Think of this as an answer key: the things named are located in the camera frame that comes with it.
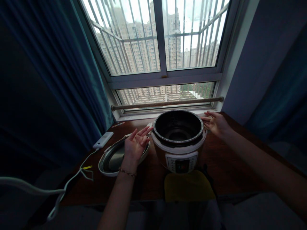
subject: white power cord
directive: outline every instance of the white power cord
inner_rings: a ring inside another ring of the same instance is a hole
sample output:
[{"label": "white power cord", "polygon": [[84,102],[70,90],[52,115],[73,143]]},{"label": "white power cord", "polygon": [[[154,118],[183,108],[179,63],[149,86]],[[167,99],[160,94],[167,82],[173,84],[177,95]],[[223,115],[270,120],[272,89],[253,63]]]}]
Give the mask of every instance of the white power cord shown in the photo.
[{"label": "white power cord", "polygon": [[[18,178],[14,178],[14,177],[0,177],[0,185],[11,185],[11,186],[14,186],[14,187],[17,187],[27,193],[30,193],[32,195],[39,195],[39,196],[44,196],[44,195],[53,195],[53,194],[59,194],[56,202],[55,202],[55,206],[54,208],[52,209],[52,211],[49,213],[48,217],[47,217],[47,221],[50,221],[52,220],[58,213],[59,211],[59,205],[60,205],[60,202],[61,200],[63,199],[65,193],[66,193],[66,189],[67,189],[67,186],[69,184],[69,182],[74,179],[80,172],[82,173],[82,175],[88,179],[88,180],[91,180],[91,181],[94,181],[93,179],[93,176],[94,176],[94,173],[93,171],[90,171],[90,170],[85,170],[82,168],[83,164],[86,162],[86,160],[92,155],[94,154],[95,152],[91,153],[90,155],[88,155],[88,157],[84,160],[84,162],[81,164],[80,168],[79,168],[79,171],[72,177],[69,179],[69,181],[67,181],[67,183],[65,184],[64,186],[64,189],[56,189],[56,190],[44,190],[44,189],[40,189],[40,188],[37,188],[27,182],[25,182],[24,180],[21,180],[21,179],[18,179]],[[84,174],[84,171],[86,172],[91,172],[92,174],[92,177],[89,178],[87,177],[85,174]]]}]

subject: person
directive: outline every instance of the person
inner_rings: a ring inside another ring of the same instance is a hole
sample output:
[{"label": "person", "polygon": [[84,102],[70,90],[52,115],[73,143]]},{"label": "person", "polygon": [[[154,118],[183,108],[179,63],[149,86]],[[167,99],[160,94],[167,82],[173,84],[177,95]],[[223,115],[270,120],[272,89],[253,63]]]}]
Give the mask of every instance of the person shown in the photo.
[{"label": "person", "polygon": [[[205,112],[201,117],[214,135],[222,139],[303,221],[307,222],[307,180],[236,133],[223,115]],[[135,174],[153,128],[136,129],[125,141],[121,168]],[[134,177],[119,172],[98,229],[125,229]]]}]

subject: windowsill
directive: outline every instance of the windowsill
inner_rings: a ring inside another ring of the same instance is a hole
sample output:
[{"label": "windowsill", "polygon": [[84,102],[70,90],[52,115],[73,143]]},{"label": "windowsill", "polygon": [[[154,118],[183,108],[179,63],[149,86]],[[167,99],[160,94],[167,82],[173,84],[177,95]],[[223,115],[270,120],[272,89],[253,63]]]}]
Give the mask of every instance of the windowsill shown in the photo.
[{"label": "windowsill", "polygon": [[[196,115],[202,115],[206,111],[220,112],[220,110],[216,110],[216,109],[200,109],[200,108],[183,109],[183,110],[193,112]],[[128,120],[141,120],[141,119],[148,119],[148,118],[157,118],[160,114],[162,114],[166,111],[153,112],[153,113],[150,113],[150,114],[141,114],[140,113],[140,114],[133,114],[133,115],[122,115],[116,121],[128,121]]]}]

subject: sky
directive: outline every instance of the sky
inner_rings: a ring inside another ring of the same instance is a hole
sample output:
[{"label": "sky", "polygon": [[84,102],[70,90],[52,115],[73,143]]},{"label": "sky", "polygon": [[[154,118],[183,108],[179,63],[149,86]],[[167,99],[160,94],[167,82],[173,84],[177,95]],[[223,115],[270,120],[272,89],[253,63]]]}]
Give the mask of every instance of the sky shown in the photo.
[{"label": "sky", "polygon": [[[85,5],[85,7],[86,7],[86,9],[89,13],[90,18],[92,20],[95,20],[88,1],[91,1],[92,5],[93,5],[94,11],[95,11],[97,18],[98,18],[98,21],[99,21],[99,24],[101,26],[104,26],[102,19],[99,15],[99,11],[98,11],[97,5],[95,3],[95,0],[83,0],[84,5]],[[104,18],[106,18],[106,15],[105,15],[105,13],[103,11],[103,7],[102,7],[102,4],[104,4],[104,3],[102,3],[102,0],[97,0],[97,1],[98,1],[98,4],[99,4],[99,7],[101,9],[102,16]],[[107,1],[113,1],[114,7],[120,7],[119,0],[107,0]],[[147,0],[139,0],[139,1],[140,1],[140,8],[141,8],[141,12],[142,12],[143,22],[147,23],[147,22],[149,22]],[[180,20],[180,28],[178,28],[178,33],[183,33],[184,0],[167,0],[168,14],[174,14],[175,13],[175,1],[177,1],[177,8],[178,8],[179,20]],[[209,0],[195,0],[193,32],[197,32],[199,30],[202,1],[204,1],[204,9],[203,9],[204,11],[205,11],[206,4],[208,4],[207,11],[202,16],[203,19],[204,19],[204,17],[205,17],[206,20],[212,19],[216,1],[218,1],[216,12],[218,13],[221,9],[222,0],[213,0],[212,7],[211,7],[211,14],[209,15],[210,1]],[[131,2],[131,5],[132,5],[132,12],[133,12],[134,20],[141,22],[141,16],[140,16],[140,11],[139,11],[139,7],[138,7],[138,0],[130,0],[130,2]],[[229,3],[229,0],[224,1],[224,6],[227,3]],[[131,11],[130,11],[129,0],[122,0],[122,6],[123,6],[123,9],[124,9],[126,20],[130,23],[133,23]],[[166,0],[162,0],[162,8],[163,8],[163,11],[166,11]],[[220,28],[219,28],[218,36],[217,36],[218,42],[221,41],[222,32],[223,32],[222,29],[224,27],[224,23],[225,23],[225,19],[226,19],[226,13],[227,13],[227,11],[225,13],[223,13],[222,18],[221,18],[221,24],[220,24]],[[193,0],[186,0],[186,3],[185,3],[185,33],[189,33],[192,30],[192,20],[193,20],[192,15],[193,15]],[[216,28],[217,28],[217,21],[215,21],[215,23],[214,23],[213,33],[212,33],[212,41],[214,41],[214,38],[215,38],[215,35],[216,35]],[[209,26],[209,29],[208,29],[207,45],[209,44],[210,32],[211,32],[211,26]],[[183,51],[183,42],[182,41],[183,40],[181,38],[181,52]],[[198,42],[198,35],[193,35],[192,48],[197,47],[197,42]],[[190,49],[190,45],[191,45],[191,36],[185,36],[184,49],[186,49],[186,48]]]}]

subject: yellow cushion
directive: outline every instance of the yellow cushion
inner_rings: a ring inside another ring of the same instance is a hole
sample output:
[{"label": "yellow cushion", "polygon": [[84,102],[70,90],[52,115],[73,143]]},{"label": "yellow cushion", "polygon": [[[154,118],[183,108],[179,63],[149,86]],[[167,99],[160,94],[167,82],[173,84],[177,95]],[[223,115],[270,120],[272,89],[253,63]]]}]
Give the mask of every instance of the yellow cushion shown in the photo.
[{"label": "yellow cushion", "polygon": [[187,174],[168,174],[164,180],[165,201],[207,201],[215,199],[205,175],[194,170]]}]

